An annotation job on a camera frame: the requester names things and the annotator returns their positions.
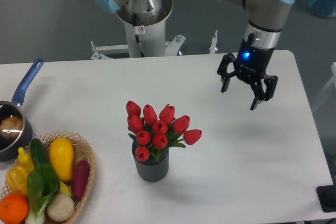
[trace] gray floor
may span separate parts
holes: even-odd
[[[217,0],[173,0],[166,40],[182,34],[187,37],[185,54],[206,54],[218,30],[220,51],[236,52],[247,21],[248,13]],[[311,105],[332,76],[335,38],[336,18],[314,16],[304,0],[296,1],[277,49],[294,53]],[[0,0],[0,64],[32,62],[37,57],[46,61],[88,60],[92,55],[91,40],[96,46],[126,44],[122,23],[93,0]],[[314,114],[332,173],[336,173],[335,98],[333,89],[331,97]]]

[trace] blue led light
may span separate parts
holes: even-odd
[[[250,57],[250,52],[249,51],[245,51],[245,52],[243,52],[243,58],[245,59],[245,60],[247,60],[249,57]]]

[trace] bok choy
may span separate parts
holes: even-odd
[[[51,165],[39,163],[28,175],[29,214],[25,224],[43,224],[45,208],[59,189],[59,180]]]

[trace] cucumber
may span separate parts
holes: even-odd
[[[30,142],[30,155],[34,163],[34,167],[40,163],[50,164],[46,149],[38,138],[34,138]]]

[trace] orange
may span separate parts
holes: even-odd
[[[21,194],[8,194],[0,202],[0,220],[6,224],[23,221],[29,210],[28,200]]]

